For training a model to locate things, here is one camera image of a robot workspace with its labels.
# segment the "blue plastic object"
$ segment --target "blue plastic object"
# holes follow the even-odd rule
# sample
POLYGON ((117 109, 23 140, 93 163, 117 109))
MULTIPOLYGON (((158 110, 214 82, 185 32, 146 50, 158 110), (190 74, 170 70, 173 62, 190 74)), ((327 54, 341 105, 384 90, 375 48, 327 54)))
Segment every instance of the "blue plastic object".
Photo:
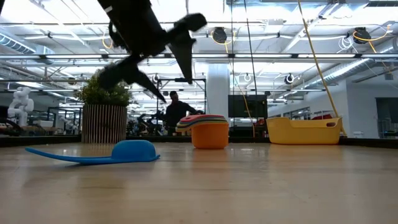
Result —
POLYGON ((61 156, 42 152, 33 148, 26 151, 61 161, 78 162, 86 165, 115 164, 123 162, 151 162, 160 157, 156 154, 155 146, 146 140, 125 140, 117 143, 112 150, 112 155, 107 157, 73 157, 61 156))

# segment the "potted plant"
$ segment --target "potted plant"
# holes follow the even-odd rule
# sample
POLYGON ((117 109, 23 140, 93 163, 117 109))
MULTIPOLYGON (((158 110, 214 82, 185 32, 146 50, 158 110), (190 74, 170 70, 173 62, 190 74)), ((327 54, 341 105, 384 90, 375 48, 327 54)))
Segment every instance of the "potted plant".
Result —
POLYGON ((127 106, 130 97, 123 82, 110 90, 98 83, 98 75, 108 65, 95 71, 81 91, 75 93, 83 106, 81 141, 83 143, 116 143, 126 138, 127 106))

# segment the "pillar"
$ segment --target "pillar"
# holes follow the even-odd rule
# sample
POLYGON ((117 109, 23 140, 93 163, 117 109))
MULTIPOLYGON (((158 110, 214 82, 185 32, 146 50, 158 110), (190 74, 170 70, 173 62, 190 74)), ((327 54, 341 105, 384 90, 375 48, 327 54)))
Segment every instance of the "pillar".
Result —
POLYGON ((223 115, 228 121, 228 64, 209 64, 206 81, 206 114, 223 115))

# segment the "person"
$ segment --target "person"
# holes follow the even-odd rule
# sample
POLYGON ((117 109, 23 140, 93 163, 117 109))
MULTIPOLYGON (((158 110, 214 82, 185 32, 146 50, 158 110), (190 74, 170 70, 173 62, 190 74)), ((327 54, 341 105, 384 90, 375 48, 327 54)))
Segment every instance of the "person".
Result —
POLYGON ((181 118, 187 116, 187 111, 189 111, 191 114, 197 114, 197 111, 188 103, 179 101, 176 91, 170 92, 170 98, 172 99, 172 103, 168 105, 166 109, 165 120, 167 126, 169 127, 168 135, 173 136, 177 123, 181 120, 181 118))

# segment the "wooden floor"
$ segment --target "wooden floor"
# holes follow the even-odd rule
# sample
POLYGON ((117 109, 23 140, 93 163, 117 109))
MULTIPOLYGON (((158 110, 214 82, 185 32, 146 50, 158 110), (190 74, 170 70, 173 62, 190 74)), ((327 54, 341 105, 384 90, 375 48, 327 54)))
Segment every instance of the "wooden floor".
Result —
MULTIPOLYGON (((155 144, 151 163, 77 166, 0 148, 0 223, 398 223, 398 150, 155 144)), ((107 156, 112 146, 36 146, 107 156)))

